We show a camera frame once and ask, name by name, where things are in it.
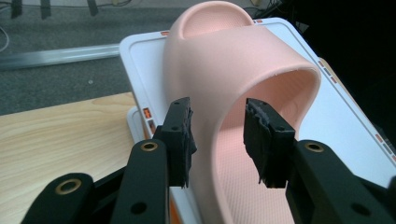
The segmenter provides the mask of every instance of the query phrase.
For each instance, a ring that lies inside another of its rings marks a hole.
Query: gray carpet
[[[128,35],[168,30],[186,8],[53,8],[41,20],[38,7],[24,7],[11,20],[0,13],[10,38],[0,57],[12,53],[119,44]],[[0,115],[130,91],[120,57],[0,72]]]

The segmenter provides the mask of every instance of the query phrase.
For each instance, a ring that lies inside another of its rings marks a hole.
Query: pink slide sandal
[[[298,133],[319,70],[242,8],[213,1],[189,8],[172,26],[163,78],[168,104],[191,98],[198,151],[190,180],[204,222],[293,222],[285,190],[257,184],[243,143],[245,102],[269,103]]]

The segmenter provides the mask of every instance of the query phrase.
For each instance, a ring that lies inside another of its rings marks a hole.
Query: wooden table
[[[68,173],[96,181],[126,165],[131,93],[0,117],[0,223],[20,223],[41,190]]]

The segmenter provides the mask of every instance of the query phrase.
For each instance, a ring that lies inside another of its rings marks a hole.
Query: white cable
[[[6,31],[1,26],[0,26],[0,31],[3,32],[3,34],[6,36],[6,44],[2,48],[0,48],[0,52],[1,52],[1,51],[5,50],[8,47],[8,45],[9,45],[9,37],[8,37],[8,34],[6,33]]]
[[[2,13],[4,11],[7,11],[9,9],[11,9],[11,7],[3,7],[3,8],[0,9],[0,13]]]

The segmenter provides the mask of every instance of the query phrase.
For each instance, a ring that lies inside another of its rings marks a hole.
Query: white plastic board
[[[256,20],[255,24],[266,26],[321,71],[319,93],[301,125],[300,140],[325,143],[355,175],[387,187],[396,175],[396,156],[315,52],[284,20]],[[163,123],[168,109],[162,72],[166,34],[131,35],[120,43],[120,55],[139,111],[151,134],[152,128]]]

